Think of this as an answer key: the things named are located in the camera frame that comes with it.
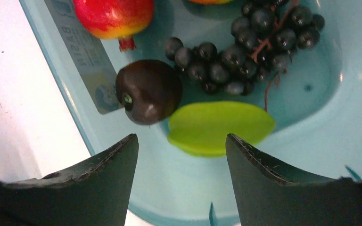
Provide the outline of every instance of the label sticker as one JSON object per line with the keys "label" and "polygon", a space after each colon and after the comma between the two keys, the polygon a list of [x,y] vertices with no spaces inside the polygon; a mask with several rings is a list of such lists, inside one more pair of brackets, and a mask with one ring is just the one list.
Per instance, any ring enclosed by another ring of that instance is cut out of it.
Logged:
{"label": "label sticker", "polygon": [[77,19],[72,0],[45,0],[45,4],[98,112],[106,114],[119,109],[115,95],[117,74],[100,39],[86,31]]}

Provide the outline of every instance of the white surface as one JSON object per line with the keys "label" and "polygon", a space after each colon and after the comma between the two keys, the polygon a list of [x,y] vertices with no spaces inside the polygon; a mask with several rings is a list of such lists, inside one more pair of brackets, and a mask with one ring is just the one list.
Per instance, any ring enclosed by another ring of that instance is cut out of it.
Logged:
{"label": "white surface", "polygon": [[[0,0],[0,179],[41,178],[90,154],[17,0]],[[149,226],[128,212],[126,226]]]}

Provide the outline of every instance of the bunch of grapes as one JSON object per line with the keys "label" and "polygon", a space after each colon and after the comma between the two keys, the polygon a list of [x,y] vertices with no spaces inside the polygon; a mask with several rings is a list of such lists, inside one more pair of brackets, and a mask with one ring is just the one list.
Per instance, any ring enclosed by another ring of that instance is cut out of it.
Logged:
{"label": "bunch of grapes", "polygon": [[210,42],[194,48],[171,37],[165,43],[165,55],[175,68],[212,95],[224,90],[230,95],[252,93],[256,82],[286,73],[299,49],[314,48],[320,40],[325,19],[310,8],[291,0],[283,17],[280,10],[290,0],[246,0],[241,15],[231,24],[235,43],[218,53]]}

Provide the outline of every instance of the red fruit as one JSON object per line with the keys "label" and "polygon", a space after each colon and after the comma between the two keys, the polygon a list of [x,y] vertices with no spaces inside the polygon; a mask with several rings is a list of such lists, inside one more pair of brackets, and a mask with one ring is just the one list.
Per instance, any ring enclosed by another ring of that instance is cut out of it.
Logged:
{"label": "red fruit", "polygon": [[133,34],[153,19],[153,0],[73,0],[85,29],[100,39],[118,39],[120,51],[134,49]]}

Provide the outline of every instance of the light blue bin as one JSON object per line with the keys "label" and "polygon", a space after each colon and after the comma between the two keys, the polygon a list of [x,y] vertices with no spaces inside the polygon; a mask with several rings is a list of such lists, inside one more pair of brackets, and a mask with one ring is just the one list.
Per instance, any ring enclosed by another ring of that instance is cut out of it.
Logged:
{"label": "light blue bin", "polygon": [[[81,29],[71,0],[20,2],[91,155],[130,133],[138,135],[140,153],[130,210],[157,226],[208,226],[213,203],[219,226],[239,222],[225,157],[195,158],[170,145],[167,121],[142,127],[132,124],[123,109],[104,114],[97,110],[84,84],[94,69],[80,72],[60,31],[63,26]],[[134,36],[136,50],[120,53],[116,40],[103,40],[104,49],[95,43],[96,53],[106,60],[96,70],[106,67],[114,72],[145,58],[166,61],[163,44],[170,36],[189,47],[211,41],[224,49],[233,42],[230,24],[240,14],[241,3],[199,7],[182,0],[155,0],[152,24]],[[362,1],[302,0],[301,4],[323,15],[326,26],[319,45],[300,51],[278,89],[270,90],[269,114],[277,127],[257,148],[315,174],[348,177],[348,165],[362,176]],[[182,104],[224,99],[263,107],[265,86],[256,87],[249,97],[234,98],[204,96],[189,86]]]}

